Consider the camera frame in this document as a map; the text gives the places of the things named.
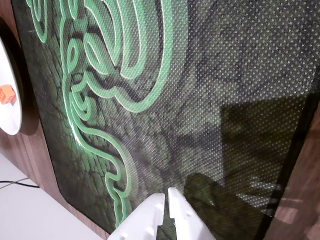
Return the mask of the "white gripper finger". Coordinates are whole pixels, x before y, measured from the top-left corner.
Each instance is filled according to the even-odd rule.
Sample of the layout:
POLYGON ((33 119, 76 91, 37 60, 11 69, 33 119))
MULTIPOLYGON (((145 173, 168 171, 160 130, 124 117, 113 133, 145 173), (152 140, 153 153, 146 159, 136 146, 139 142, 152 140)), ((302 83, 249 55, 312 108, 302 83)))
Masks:
POLYGON ((145 199, 108 237, 109 240, 156 240, 163 225, 165 194, 154 193, 145 199))
POLYGON ((186 198, 175 187, 168 188, 169 217, 174 219, 178 240, 215 240, 186 198))

